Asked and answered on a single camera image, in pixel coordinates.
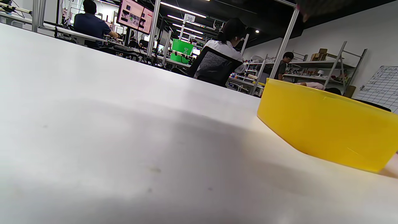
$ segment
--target keyboard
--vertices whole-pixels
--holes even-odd
[[[115,45],[113,48],[115,50],[124,51],[124,52],[134,52],[134,48],[126,46]]]

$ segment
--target man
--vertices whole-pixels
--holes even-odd
[[[95,16],[95,13],[97,12],[97,5],[95,4],[95,2],[93,2],[92,0],[84,0],[83,7],[86,13],[80,13],[75,15],[75,31],[100,39],[103,39],[104,34],[109,35],[113,38],[119,37],[119,34],[111,31],[105,21]],[[99,47],[102,42],[85,41],[85,44],[88,47]]]
[[[295,57],[295,55],[293,54],[293,52],[286,52],[283,55],[283,59],[279,63],[278,71],[275,74],[275,78],[274,79],[282,80],[283,74],[286,71],[287,64],[289,64],[293,60],[294,57]]]

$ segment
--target yellow container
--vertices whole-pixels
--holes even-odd
[[[268,79],[258,117],[297,150],[379,172],[398,150],[398,116],[333,93]]]

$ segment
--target navy shirt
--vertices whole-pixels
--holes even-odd
[[[108,35],[111,29],[105,21],[90,13],[80,13],[75,15],[74,29],[79,33],[84,33],[92,37],[103,39],[104,34]],[[102,43],[100,41],[86,41],[87,46],[99,47]]]

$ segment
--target computer monitor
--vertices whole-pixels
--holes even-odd
[[[199,49],[192,49],[192,53],[196,55],[200,55],[200,50]]]
[[[119,6],[117,23],[130,27],[144,34],[150,33],[153,11],[143,7],[134,0],[122,0]]]
[[[162,52],[163,52],[163,49],[164,49],[164,46],[161,45],[161,44],[159,44],[158,52],[159,52],[159,53],[162,53]]]

